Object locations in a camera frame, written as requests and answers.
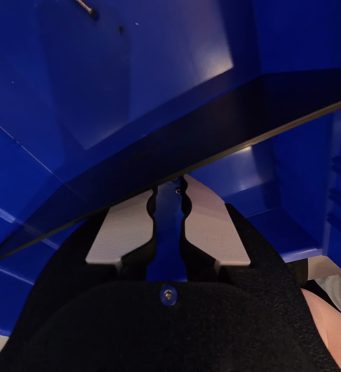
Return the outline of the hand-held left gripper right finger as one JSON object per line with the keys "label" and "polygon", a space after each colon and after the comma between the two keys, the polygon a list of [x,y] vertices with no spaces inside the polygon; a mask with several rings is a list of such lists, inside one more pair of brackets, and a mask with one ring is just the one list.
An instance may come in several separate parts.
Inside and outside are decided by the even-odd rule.
{"label": "hand-held left gripper right finger", "polygon": [[222,267],[249,267],[251,260],[224,201],[188,174],[180,180],[180,193],[180,255],[187,281],[217,281]]}

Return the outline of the long metal bolt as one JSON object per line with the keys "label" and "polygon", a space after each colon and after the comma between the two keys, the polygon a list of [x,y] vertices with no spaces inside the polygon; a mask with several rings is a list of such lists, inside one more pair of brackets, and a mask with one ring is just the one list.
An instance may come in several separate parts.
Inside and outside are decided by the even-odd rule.
{"label": "long metal bolt", "polygon": [[82,0],[75,0],[92,18],[97,17],[97,12],[94,7],[89,6],[87,3],[85,3]]}

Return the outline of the blue plastic bin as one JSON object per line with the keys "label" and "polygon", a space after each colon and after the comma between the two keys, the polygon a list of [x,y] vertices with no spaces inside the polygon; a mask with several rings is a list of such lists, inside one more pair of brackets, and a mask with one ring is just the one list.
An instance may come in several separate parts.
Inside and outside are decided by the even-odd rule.
{"label": "blue plastic bin", "polygon": [[[259,76],[341,68],[341,1],[0,1],[0,244],[63,184]],[[201,166],[285,261],[341,267],[341,109]],[[186,281],[179,181],[159,185],[148,280]],[[9,336],[83,221],[0,260]]]}

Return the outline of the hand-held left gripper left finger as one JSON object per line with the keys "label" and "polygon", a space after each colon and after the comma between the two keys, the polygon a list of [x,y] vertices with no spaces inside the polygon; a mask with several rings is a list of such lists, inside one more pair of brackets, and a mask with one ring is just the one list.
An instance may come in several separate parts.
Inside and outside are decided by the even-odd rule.
{"label": "hand-held left gripper left finger", "polygon": [[155,187],[111,207],[86,256],[87,264],[111,265],[120,280],[145,280],[157,254]]}

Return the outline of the person's bare leg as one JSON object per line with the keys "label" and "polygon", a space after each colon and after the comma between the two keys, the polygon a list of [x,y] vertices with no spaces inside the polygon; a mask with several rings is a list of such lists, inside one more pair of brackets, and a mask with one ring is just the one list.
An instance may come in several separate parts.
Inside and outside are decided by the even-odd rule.
{"label": "person's bare leg", "polygon": [[341,369],[341,313],[312,292],[301,291],[324,344]]}

